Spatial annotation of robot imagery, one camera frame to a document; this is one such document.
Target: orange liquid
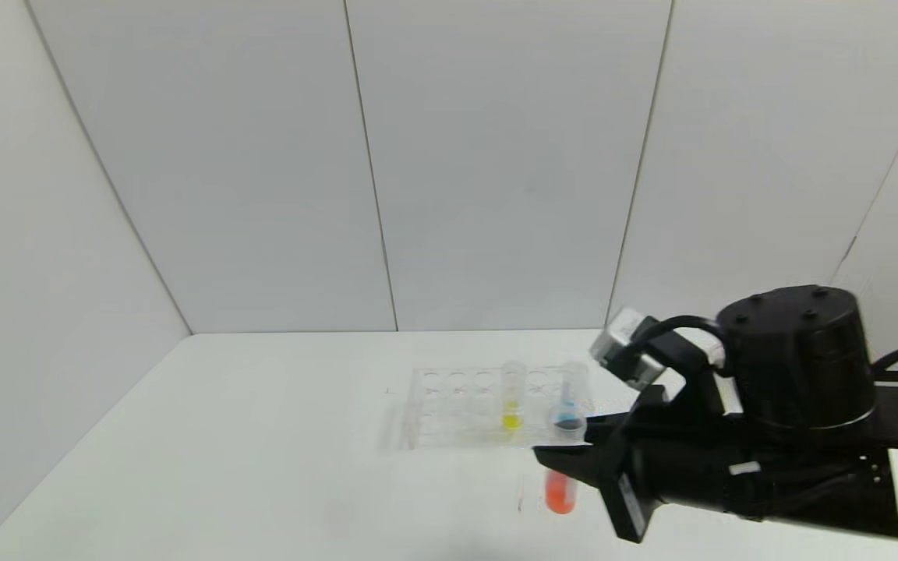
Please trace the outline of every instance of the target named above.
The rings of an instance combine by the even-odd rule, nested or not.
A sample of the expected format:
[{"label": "orange liquid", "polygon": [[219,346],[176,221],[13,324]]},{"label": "orange liquid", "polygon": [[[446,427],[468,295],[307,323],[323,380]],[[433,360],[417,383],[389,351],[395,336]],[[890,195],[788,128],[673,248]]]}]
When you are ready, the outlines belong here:
[{"label": "orange liquid", "polygon": [[556,514],[567,514],[576,502],[577,482],[563,473],[546,470],[546,506]]}]

